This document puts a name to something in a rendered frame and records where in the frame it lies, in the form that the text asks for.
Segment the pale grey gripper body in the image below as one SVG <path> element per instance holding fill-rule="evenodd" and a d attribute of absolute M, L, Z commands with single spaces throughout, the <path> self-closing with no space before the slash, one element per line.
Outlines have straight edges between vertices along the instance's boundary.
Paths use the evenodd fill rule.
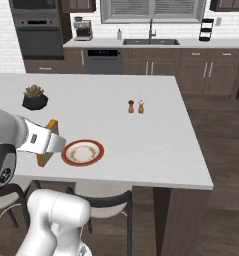
<path fill-rule="evenodd" d="M 64 150 L 65 145 L 66 139 L 64 137 L 48 131 L 45 139 L 44 152 L 59 153 Z"/>

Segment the red rimmed white plate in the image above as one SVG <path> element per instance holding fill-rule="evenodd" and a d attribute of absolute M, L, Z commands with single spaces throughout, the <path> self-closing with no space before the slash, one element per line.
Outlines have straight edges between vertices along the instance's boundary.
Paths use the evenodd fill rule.
<path fill-rule="evenodd" d="M 82 139 L 65 146 L 61 153 L 62 160 L 74 167 L 84 167 L 98 162 L 104 155 L 104 147 L 95 140 Z"/>

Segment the succulent in black pot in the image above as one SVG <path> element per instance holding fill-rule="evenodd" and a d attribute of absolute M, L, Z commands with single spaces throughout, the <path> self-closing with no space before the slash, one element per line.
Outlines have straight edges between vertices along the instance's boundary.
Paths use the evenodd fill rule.
<path fill-rule="evenodd" d="M 48 103 L 48 97 L 44 94 L 44 90 L 34 84 L 27 87 L 24 92 L 24 99 L 22 106 L 34 111 L 43 109 Z"/>

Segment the brown base cupboard run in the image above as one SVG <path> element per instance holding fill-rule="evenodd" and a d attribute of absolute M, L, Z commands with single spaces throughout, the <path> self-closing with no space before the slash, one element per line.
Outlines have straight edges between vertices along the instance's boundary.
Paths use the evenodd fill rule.
<path fill-rule="evenodd" d="M 187 94 L 226 95 L 233 91 L 239 67 L 239 49 L 125 48 L 125 75 L 174 76 Z"/>
<path fill-rule="evenodd" d="M 43 74 L 84 74 L 84 50 L 65 48 L 62 60 L 25 60 L 27 73 Z"/>

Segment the grey dishwasher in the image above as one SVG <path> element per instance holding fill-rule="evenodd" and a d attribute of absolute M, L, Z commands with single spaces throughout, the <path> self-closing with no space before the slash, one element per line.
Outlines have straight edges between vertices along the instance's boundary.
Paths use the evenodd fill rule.
<path fill-rule="evenodd" d="M 120 75 L 121 50 L 119 48 L 87 48 L 84 51 L 87 74 Z"/>

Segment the silver coffee machine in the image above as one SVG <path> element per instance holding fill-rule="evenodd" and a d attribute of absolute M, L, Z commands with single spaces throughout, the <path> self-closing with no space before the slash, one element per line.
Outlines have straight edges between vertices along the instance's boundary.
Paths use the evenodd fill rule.
<path fill-rule="evenodd" d="M 73 26 L 76 31 L 75 41 L 90 41 L 92 39 L 93 34 L 90 20 L 84 20 L 82 17 L 75 17 Z"/>

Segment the dark grey sink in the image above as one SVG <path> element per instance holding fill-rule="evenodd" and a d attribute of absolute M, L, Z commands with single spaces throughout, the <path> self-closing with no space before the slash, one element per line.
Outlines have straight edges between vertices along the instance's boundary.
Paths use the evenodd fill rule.
<path fill-rule="evenodd" d="M 180 45 L 177 39 L 124 39 L 123 45 Z"/>

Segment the black microwave oven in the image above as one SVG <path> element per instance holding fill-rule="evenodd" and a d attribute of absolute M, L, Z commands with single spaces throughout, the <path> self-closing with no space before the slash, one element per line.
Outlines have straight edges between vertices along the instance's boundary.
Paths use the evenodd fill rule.
<path fill-rule="evenodd" d="M 56 0 L 11 0 L 16 10 L 53 10 Z"/>

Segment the brown wooden island base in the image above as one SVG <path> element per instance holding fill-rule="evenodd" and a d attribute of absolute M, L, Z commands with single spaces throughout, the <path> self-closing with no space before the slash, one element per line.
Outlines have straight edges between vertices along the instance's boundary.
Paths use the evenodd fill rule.
<path fill-rule="evenodd" d="M 190 256 L 209 190 L 133 188 L 133 256 Z"/>

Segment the dark metal tap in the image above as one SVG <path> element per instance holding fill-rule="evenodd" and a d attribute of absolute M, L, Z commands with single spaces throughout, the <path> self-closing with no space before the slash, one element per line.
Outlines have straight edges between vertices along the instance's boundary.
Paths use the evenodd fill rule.
<path fill-rule="evenodd" d="M 151 40 L 154 36 L 156 36 L 156 30 L 153 30 L 153 19 L 150 19 L 149 22 L 149 36 L 148 39 Z"/>

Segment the window with grey blinds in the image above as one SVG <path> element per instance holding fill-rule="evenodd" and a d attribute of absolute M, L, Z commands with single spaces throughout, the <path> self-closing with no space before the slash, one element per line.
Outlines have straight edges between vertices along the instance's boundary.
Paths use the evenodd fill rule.
<path fill-rule="evenodd" d="M 206 0 L 100 0 L 101 22 L 200 23 Z"/>

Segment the black tiered stand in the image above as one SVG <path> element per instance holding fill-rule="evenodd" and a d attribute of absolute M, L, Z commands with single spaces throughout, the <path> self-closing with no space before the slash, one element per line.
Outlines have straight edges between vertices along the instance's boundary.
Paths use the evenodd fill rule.
<path fill-rule="evenodd" d="M 214 20 L 211 18 L 204 18 L 201 22 L 199 40 L 201 42 L 208 42 L 211 39 Z"/>

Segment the white seat black frame stool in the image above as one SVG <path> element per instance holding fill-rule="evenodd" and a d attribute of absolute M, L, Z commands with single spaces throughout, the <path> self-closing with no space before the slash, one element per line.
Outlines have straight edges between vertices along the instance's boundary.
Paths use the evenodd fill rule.
<path fill-rule="evenodd" d="M 41 188 L 38 180 L 16 176 L 5 188 L 0 190 L 0 210 L 5 209 L 9 213 L 15 227 L 18 227 L 18 223 L 11 210 L 11 206 L 16 203 L 18 203 L 22 209 L 26 228 L 30 226 L 30 216 L 27 209 L 27 194 L 32 183 L 36 185 L 37 189 Z"/>
<path fill-rule="evenodd" d="M 75 187 L 68 187 L 67 194 L 79 196 L 91 205 L 91 217 L 87 222 L 88 232 L 93 233 L 92 219 L 106 219 L 120 213 L 127 217 L 127 256 L 132 256 L 132 187 L 113 185 L 105 182 L 76 182 Z"/>

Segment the dark grey wall oven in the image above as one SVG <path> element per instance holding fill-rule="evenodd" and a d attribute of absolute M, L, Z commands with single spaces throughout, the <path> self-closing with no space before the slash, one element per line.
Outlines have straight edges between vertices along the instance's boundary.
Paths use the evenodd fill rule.
<path fill-rule="evenodd" d="M 24 59 L 60 60 L 64 56 L 59 20 L 55 17 L 14 17 Z"/>

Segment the dark brown wall cupboard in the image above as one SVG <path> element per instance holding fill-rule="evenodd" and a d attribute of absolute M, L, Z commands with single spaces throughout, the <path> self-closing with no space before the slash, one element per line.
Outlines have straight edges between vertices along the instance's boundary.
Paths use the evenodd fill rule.
<path fill-rule="evenodd" d="M 214 12 L 239 12 L 239 0 L 211 0 L 210 10 Z"/>
<path fill-rule="evenodd" d="M 63 13 L 93 13 L 96 0 L 58 0 Z"/>

